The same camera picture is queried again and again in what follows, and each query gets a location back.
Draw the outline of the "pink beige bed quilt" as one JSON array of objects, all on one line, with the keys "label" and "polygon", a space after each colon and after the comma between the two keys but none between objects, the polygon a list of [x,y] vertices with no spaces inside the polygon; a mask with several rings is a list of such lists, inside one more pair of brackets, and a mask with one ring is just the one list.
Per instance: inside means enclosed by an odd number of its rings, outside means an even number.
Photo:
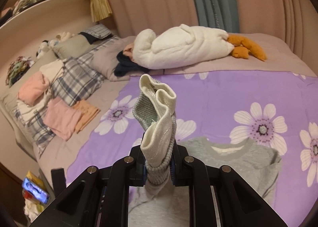
[{"label": "pink beige bed quilt", "polygon": [[[177,75],[182,82],[191,79],[202,80],[202,78],[209,76],[213,71],[222,70],[287,71],[299,75],[302,79],[316,76],[314,71],[295,55],[283,40],[260,33],[248,34],[247,38],[252,39],[263,48],[267,55],[265,62],[255,57],[244,60],[242,58],[227,56],[188,67],[152,71],[150,74],[152,76]],[[118,97],[119,92],[124,86],[130,80],[138,79],[139,76],[140,73],[134,73],[129,77],[121,77],[114,82],[105,80],[101,88],[89,97],[88,102],[98,107],[101,111],[82,131],[72,135],[68,141],[55,137],[49,142],[44,153],[37,157],[39,171],[45,178],[48,180],[51,178],[51,169],[68,169],[75,162],[81,147],[87,143],[90,133],[97,127],[102,114],[106,112],[111,103]]]}]

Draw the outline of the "purple floral bed sheet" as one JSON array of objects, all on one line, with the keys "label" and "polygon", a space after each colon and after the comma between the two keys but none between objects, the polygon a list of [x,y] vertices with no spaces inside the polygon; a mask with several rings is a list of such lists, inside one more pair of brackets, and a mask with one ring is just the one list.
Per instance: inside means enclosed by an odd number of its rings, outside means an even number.
[{"label": "purple floral bed sheet", "polygon": [[[299,226],[317,199],[317,78],[288,72],[213,71],[165,75],[159,81],[177,94],[176,140],[204,136],[221,144],[252,138],[279,151],[274,209],[288,226]],[[143,129],[132,114],[139,78],[97,91],[102,115],[68,167],[75,180],[88,166],[112,165],[138,143]]]}]

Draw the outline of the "plaid blanket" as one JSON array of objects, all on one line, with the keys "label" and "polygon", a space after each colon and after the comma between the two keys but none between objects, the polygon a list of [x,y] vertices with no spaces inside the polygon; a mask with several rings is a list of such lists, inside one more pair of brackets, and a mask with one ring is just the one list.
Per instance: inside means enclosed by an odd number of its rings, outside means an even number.
[{"label": "plaid blanket", "polygon": [[56,78],[40,96],[39,105],[29,107],[21,100],[17,100],[13,110],[17,125],[26,139],[36,146],[36,154],[41,156],[49,142],[55,137],[52,129],[44,124],[49,101],[59,97],[68,106],[89,98],[101,87],[105,77],[92,68],[92,59],[97,51],[109,47],[119,38],[112,36],[106,38],[100,45],[80,56],[71,56],[64,60],[55,60],[62,64],[64,71]]}]

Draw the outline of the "folded pink garment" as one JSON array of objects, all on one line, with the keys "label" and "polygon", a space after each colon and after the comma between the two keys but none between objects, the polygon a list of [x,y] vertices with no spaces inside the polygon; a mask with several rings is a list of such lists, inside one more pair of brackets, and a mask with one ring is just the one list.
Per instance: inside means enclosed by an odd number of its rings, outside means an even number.
[{"label": "folded pink garment", "polygon": [[69,107],[60,97],[49,101],[43,122],[64,141],[72,136],[81,118],[81,112]]}]

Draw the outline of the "white goose plush toy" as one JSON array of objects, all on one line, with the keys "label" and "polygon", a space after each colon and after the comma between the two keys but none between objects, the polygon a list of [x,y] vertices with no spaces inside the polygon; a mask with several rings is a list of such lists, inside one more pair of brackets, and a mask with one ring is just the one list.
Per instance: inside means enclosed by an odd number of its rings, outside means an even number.
[{"label": "white goose plush toy", "polygon": [[267,60],[264,50],[249,38],[223,29],[185,24],[160,35],[145,29],[136,36],[132,48],[132,61],[150,70],[186,67],[229,55]]}]

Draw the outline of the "grey pillow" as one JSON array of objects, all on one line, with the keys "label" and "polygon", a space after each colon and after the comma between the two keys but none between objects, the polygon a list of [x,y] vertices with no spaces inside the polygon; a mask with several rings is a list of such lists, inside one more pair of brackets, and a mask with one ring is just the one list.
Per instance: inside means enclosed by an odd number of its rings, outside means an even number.
[{"label": "grey pillow", "polygon": [[87,38],[79,34],[66,41],[59,42],[53,47],[54,53],[61,59],[64,60],[69,57],[79,57],[94,48]]}]

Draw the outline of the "pink curtain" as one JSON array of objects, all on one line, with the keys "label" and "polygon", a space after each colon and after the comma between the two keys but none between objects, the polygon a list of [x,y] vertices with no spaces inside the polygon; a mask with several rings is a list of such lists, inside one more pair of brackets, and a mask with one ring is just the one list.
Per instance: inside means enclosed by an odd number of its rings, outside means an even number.
[{"label": "pink curtain", "polygon": [[[182,23],[199,26],[194,0],[109,0],[120,36]],[[310,0],[237,0],[240,32],[282,39],[304,62],[317,51],[317,12]]]}]

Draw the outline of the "dark navy garment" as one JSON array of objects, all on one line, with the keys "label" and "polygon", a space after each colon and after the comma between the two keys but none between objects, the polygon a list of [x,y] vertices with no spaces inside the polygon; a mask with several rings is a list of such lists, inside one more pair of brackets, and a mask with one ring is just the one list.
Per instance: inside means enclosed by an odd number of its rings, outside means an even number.
[{"label": "dark navy garment", "polygon": [[123,77],[132,71],[141,71],[143,73],[148,73],[150,71],[148,68],[133,62],[128,56],[123,54],[123,51],[119,52],[116,58],[118,60],[118,64],[114,69],[114,75],[116,77]]}]

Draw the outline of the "small plush toys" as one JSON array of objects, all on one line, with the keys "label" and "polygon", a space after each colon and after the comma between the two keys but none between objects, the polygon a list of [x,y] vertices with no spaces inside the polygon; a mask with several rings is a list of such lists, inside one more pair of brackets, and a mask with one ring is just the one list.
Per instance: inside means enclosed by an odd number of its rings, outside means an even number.
[{"label": "small plush toys", "polygon": [[41,57],[43,57],[48,51],[50,51],[51,49],[53,49],[54,46],[56,46],[58,43],[66,41],[72,37],[74,37],[75,35],[70,33],[70,32],[62,32],[59,33],[55,36],[55,38],[51,39],[51,40],[44,40],[38,48],[38,51],[36,53],[36,58],[40,59]]}]

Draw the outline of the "lit smartphone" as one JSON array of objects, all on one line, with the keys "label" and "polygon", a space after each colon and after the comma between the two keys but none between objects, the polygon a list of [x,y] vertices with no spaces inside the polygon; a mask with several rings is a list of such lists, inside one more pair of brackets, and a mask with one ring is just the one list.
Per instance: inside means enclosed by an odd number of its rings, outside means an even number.
[{"label": "lit smartphone", "polygon": [[28,191],[36,200],[38,200],[42,204],[48,204],[50,199],[50,195],[33,183],[28,178],[25,178],[22,183],[22,187],[24,190]]}]

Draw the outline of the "colourful patterned cloth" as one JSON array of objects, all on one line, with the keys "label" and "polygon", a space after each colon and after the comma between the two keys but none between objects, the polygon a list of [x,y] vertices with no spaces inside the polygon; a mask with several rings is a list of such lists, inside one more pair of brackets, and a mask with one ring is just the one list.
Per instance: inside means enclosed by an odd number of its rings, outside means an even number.
[{"label": "colourful patterned cloth", "polygon": [[7,77],[5,79],[5,85],[11,87],[30,69],[31,60],[24,56],[19,56],[13,62],[10,63]]}]

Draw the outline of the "folded orange garment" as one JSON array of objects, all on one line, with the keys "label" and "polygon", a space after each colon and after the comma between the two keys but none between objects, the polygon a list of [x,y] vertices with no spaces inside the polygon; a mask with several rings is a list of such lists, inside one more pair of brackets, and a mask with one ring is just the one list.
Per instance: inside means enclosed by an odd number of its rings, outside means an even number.
[{"label": "folded orange garment", "polygon": [[76,133],[82,131],[100,112],[99,108],[90,104],[86,100],[76,102],[72,108],[81,112],[81,117],[75,127]]}]

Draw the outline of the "yellow hanging cloth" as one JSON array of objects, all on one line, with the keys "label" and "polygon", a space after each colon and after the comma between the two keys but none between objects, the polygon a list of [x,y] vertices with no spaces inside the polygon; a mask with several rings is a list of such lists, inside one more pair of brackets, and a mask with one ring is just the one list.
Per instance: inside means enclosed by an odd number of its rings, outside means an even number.
[{"label": "yellow hanging cloth", "polygon": [[92,22],[99,22],[113,15],[108,0],[89,0]]}]

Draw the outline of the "grey New York sweatshirt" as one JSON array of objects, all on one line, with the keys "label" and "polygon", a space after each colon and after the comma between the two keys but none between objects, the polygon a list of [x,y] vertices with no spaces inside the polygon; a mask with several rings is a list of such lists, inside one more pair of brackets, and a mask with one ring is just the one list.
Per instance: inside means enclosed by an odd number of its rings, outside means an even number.
[{"label": "grey New York sweatshirt", "polygon": [[[135,189],[129,205],[129,226],[188,226],[187,187],[171,183],[169,162],[177,128],[176,94],[167,84],[144,74],[133,115],[144,128],[140,149],[147,180]],[[189,154],[207,166],[231,166],[268,204],[272,204],[281,158],[278,152],[250,138],[238,144],[216,144],[206,137],[181,143]]]}]

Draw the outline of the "striped pillow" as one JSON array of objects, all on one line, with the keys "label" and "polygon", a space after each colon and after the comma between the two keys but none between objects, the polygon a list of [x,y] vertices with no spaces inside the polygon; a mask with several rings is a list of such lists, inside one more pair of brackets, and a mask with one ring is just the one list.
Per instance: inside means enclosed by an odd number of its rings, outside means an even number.
[{"label": "striped pillow", "polygon": [[113,33],[103,24],[92,26],[89,29],[80,32],[90,44],[104,40],[113,36]]}]

